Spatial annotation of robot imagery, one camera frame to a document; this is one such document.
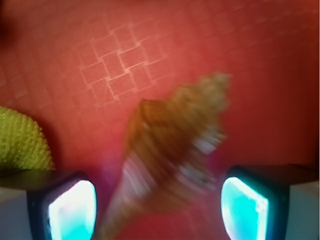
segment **textured surface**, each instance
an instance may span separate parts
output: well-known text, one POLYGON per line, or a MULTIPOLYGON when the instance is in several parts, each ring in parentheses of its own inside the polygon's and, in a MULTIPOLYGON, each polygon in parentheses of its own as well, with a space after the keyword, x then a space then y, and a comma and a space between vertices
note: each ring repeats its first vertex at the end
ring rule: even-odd
POLYGON ((39 125, 30 117, 1 106, 0 169, 54 169, 39 125))
MULTIPOLYGON (((110 196, 104 187, 117 182, 137 101, 212 71, 233 75, 228 139, 209 159, 216 176, 236 163, 314 156, 317 0, 2 2, 0 105, 40 124, 58 168, 90 173, 100 210, 110 196)), ((141 218, 120 238, 226 239, 219 199, 217 191, 184 211, 141 218)))

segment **glowing light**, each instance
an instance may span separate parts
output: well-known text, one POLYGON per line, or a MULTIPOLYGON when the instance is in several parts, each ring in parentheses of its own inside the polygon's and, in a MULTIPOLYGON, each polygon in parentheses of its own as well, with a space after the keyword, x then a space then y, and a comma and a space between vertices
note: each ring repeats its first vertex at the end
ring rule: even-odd
POLYGON ((77 182, 49 205, 52 240, 89 240, 97 213, 96 190, 87 181, 77 182))
POLYGON ((232 240, 266 239, 269 201, 237 177, 223 183, 221 210, 232 240))

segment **conch shell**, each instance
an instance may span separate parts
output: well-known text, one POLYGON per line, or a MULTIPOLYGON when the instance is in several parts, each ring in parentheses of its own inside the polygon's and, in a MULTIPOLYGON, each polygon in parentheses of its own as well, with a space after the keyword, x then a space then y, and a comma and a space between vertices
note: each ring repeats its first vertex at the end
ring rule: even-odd
POLYGON ((223 141, 230 76, 180 85, 165 100, 141 100, 125 130, 121 181, 98 229, 113 239, 134 216, 177 210, 214 187, 206 155, 223 141))

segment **red tiled surface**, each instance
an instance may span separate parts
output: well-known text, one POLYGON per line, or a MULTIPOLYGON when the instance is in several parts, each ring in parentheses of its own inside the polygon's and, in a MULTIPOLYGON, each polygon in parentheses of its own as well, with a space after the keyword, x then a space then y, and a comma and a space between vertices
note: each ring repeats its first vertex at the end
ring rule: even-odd
POLYGON ((228 138, 208 158, 218 190, 180 211, 140 217, 119 239, 227 239, 219 189, 228 167, 312 161, 319 1, 2 2, 0 105, 39 122, 58 169, 92 177, 100 212, 138 101, 213 71, 233 76, 222 119, 228 138))

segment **green textured object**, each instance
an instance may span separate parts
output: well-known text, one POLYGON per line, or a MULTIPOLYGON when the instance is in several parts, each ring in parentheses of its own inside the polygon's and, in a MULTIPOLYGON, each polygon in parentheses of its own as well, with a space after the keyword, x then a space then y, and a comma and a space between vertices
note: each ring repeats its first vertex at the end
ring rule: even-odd
POLYGON ((31 117, 0 106, 0 169, 52 170, 42 129, 31 117))

